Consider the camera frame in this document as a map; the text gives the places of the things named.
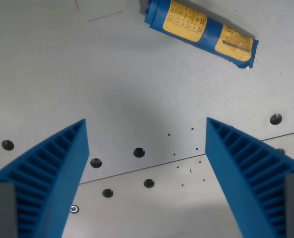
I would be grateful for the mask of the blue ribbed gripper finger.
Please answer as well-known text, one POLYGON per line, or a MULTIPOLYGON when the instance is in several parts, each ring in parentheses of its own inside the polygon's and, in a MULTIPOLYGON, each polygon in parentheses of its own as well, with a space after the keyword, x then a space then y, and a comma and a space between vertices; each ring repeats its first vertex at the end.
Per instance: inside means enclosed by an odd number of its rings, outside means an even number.
POLYGON ((284 181, 294 159, 207 118, 206 156, 244 238, 286 238, 284 181))
POLYGON ((88 157, 82 119, 0 169, 0 183, 11 183, 16 191, 20 238, 62 236, 88 157))

